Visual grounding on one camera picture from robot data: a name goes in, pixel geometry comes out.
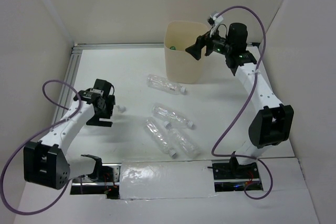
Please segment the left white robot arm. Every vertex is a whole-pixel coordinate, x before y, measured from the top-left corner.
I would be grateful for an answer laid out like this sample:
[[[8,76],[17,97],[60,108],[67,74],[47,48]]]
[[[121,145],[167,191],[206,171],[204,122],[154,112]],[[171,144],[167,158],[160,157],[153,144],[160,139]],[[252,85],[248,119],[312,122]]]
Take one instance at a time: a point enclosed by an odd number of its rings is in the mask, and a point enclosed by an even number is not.
[[[102,159],[91,154],[71,154],[68,149],[86,126],[111,127],[116,104],[114,86],[96,79],[92,88],[75,95],[60,123],[38,142],[28,142],[23,150],[24,179],[27,182],[61,189],[67,181],[86,176],[91,181],[103,177]]]

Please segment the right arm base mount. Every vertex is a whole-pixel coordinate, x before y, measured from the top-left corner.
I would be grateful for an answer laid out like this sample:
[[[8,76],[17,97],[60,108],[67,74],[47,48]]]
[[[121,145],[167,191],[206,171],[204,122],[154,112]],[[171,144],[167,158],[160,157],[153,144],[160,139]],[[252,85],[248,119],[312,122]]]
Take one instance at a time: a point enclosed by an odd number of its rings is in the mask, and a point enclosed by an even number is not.
[[[234,170],[229,161],[212,162],[207,167],[213,173],[215,192],[263,190],[256,163]]]

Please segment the aluminium frame rail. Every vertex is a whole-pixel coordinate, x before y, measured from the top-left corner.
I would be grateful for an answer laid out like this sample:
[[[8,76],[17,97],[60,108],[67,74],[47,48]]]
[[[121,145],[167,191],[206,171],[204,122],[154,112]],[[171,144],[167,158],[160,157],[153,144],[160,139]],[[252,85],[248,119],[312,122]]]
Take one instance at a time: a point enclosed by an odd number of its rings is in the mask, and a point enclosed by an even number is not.
[[[250,42],[248,46],[259,48],[259,42]],[[144,44],[75,44],[71,50],[68,67],[66,70],[64,82],[74,86],[78,68],[83,50],[103,50],[103,49],[138,49],[138,48],[163,48],[163,43],[144,43]],[[58,103],[62,106],[67,106],[71,101],[72,91],[69,88],[62,86]],[[55,109],[53,123],[56,123],[65,114],[65,109],[57,107]]]

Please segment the clear bottle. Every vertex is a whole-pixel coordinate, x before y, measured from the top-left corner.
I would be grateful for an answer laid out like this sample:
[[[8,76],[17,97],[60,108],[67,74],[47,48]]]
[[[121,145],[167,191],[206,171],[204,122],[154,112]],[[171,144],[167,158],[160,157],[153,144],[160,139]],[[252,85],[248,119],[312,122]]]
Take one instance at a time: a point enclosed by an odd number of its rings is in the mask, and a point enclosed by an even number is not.
[[[177,151],[154,118],[145,119],[144,131],[163,154],[166,154],[172,159],[177,158]]]
[[[118,111],[119,113],[124,113],[126,111],[126,107],[122,105],[115,105],[114,110]]]
[[[146,80],[147,86],[170,94],[186,94],[186,87],[167,78],[149,74]]]
[[[155,103],[151,109],[151,112],[155,118],[162,121],[168,121],[174,126],[186,129],[194,128],[194,122],[192,120],[190,120],[183,113],[171,109],[166,105]]]
[[[201,154],[200,148],[184,131],[173,127],[168,121],[165,121],[163,125],[169,139],[177,145],[187,157],[195,159]]]

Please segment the beige plastic bin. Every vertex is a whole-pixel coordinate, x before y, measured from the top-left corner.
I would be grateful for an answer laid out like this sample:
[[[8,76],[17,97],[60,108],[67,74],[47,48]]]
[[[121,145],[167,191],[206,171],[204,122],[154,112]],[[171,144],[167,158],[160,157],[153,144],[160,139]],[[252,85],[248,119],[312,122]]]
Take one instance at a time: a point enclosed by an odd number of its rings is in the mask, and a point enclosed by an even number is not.
[[[173,21],[168,24],[164,37],[164,54],[169,80],[194,84],[200,79],[204,59],[194,59],[185,49],[195,44],[197,37],[207,31],[207,26],[202,23]]]

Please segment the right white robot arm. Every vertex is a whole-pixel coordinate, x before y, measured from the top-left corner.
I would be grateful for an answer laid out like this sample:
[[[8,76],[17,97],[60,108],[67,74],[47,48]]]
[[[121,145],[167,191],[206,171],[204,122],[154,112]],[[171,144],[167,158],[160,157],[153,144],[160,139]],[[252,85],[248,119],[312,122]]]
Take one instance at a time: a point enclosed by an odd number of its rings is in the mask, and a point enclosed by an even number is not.
[[[205,56],[213,52],[224,55],[226,65],[242,83],[255,108],[256,115],[248,128],[249,139],[229,160],[229,172],[235,178],[242,177],[267,149],[289,138],[294,115],[292,106],[284,105],[275,96],[259,72],[257,60],[247,50],[247,36],[246,25],[232,23],[225,37],[218,31],[206,32],[185,49],[196,60],[200,60],[202,50]]]

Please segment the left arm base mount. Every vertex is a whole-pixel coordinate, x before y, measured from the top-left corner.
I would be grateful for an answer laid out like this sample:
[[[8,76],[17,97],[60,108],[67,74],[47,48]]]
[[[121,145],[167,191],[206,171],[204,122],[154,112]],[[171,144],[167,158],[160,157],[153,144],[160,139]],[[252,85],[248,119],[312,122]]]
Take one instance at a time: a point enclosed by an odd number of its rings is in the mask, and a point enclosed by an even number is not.
[[[100,195],[105,196],[106,199],[119,199],[121,164],[102,165],[102,172],[97,179],[91,179],[88,176],[73,179],[70,195]]]

